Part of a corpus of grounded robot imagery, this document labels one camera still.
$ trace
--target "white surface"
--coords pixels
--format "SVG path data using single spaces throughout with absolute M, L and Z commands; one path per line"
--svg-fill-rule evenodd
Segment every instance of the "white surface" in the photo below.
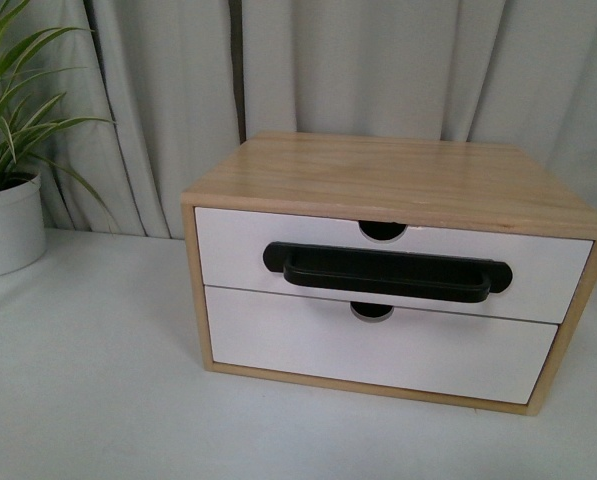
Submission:
M 202 370 L 180 241 L 0 277 L 0 480 L 597 479 L 597 288 L 537 417 Z
M 317 377 L 527 403 L 556 325 L 207 287 L 214 360 Z
M 207 285 L 547 323 L 562 322 L 591 248 L 583 240 L 413 226 L 393 242 L 376 242 L 350 220 L 210 208 L 195 213 Z M 265 267 L 262 254 L 275 241 L 491 259 L 506 262 L 514 277 L 504 292 L 481 303 L 300 287 Z

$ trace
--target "spider plant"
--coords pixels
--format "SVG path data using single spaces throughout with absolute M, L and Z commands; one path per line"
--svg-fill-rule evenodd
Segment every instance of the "spider plant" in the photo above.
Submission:
M 82 29 L 46 28 L 5 48 L 3 40 L 7 37 L 12 22 L 29 2 L 30 0 L 23 0 L 9 7 L 11 0 L 5 0 L 0 7 L 0 191 L 30 180 L 32 175 L 27 173 L 30 167 L 33 168 L 36 162 L 44 162 L 50 167 L 54 177 L 58 170 L 66 172 L 104 207 L 98 193 L 76 171 L 39 153 L 44 142 L 59 132 L 83 122 L 107 120 L 97 117 L 52 118 L 52 111 L 66 92 L 37 101 L 38 89 L 34 88 L 37 82 L 66 69 L 32 69 L 29 62 L 49 43 L 66 33 Z M 32 103 L 40 103 L 40 106 L 32 107 Z

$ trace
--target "wood grain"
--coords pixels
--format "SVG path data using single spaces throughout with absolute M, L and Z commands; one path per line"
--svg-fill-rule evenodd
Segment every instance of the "wood grain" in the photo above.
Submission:
M 202 268 L 200 263 L 200 249 L 198 248 L 198 235 L 196 232 L 196 217 L 191 205 L 182 205 L 182 218 L 185 228 L 185 247 L 187 249 L 187 260 L 191 273 L 191 288 L 196 309 L 196 324 L 198 327 L 198 338 L 202 362 L 206 370 L 213 366 L 213 355 L 211 353 L 211 337 L 209 334 L 209 322 L 207 320 L 207 304 L 205 303 L 205 289 L 202 281 Z
M 516 147 L 265 132 L 195 206 L 597 240 L 597 213 Z
M 423 392 L 419 390 L 409 390 L 407 388 L 385 387 L 383 385 L 372 385 L 368 383 L 350 382 L 348 380 L 314 377 L 298 373 L 279 372 L 276 370 L 265 370 L 261 368 L 244 367 L 241 365 L 231 365 L 228 363 L 214 363 L 212 370 L 220 373 L 264 378 L 265 380 L 296 383 L 300 385 L 309 385 L 312 387 L 333 388 L 336 390 L 344 390 L 346 392 L 381 395 L 384 397 L 441 403 L 444 405 L 457 405 L 460 407 L 494 410 L 498 412 L 515 413 L 520 415 L 529 414 L 527 412 L 526 405 L 520 405 L 516 403 L 483 400 L 480 398 L 471 397 L 460 397 L 457 395 L 446 395 L 443 393 Z

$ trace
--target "wooden top panel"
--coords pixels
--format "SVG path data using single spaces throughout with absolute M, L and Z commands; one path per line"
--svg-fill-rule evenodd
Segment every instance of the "wooden top panel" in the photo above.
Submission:
M 597 240 L 597 213 L 509 145 L 264 132 L 183 204 Z

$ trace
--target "white curtain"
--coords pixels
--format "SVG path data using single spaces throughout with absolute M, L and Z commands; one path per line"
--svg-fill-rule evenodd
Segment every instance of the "white curtain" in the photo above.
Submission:
M 597 209 L 597 0 L 244 0 L 247 134 L 512 143 Z
M 45 60 L 89 124 L 51 147 L 118 231 L 181 238 L 179 194 L 238 145 L 226 0 L 33 0 L 20 34 L 79 32 Z M 597 0 L 243 0 L 249 137 L 263 129 L 506 142 L 597 208 Z M 107 231 L 46 176 L 49 225 Z
M 52 91 L 68 91 L 61 115 L 115 123 L 79 126 L 50 154 L 101 194 L 114 231 L 182 238 L 180 192 L 239 143 L 227 3 L 33 0 L 15 33 L 56 25 L 89 29 L 86 4 L 102 71 L 89 32 L 64 36 L 42 60 L 53 68 L 84 67 L 53 79 Z M 48 225 L 109 231 L 109 216 L 82 187 L 61 176 L 59 190 L 45 173 Z

